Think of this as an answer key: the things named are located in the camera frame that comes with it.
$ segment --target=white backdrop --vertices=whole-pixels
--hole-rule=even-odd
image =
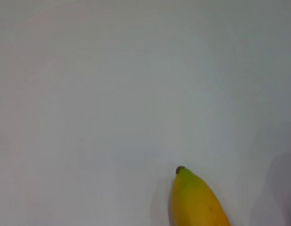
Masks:
[[[0,0],[0,226],[173,226],[178,165],[291,226],[291,1]]]

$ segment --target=white surface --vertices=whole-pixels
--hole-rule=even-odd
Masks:
[[[0,0],[0,226],[172,226],[178,165],[291,225],[291,2]]]

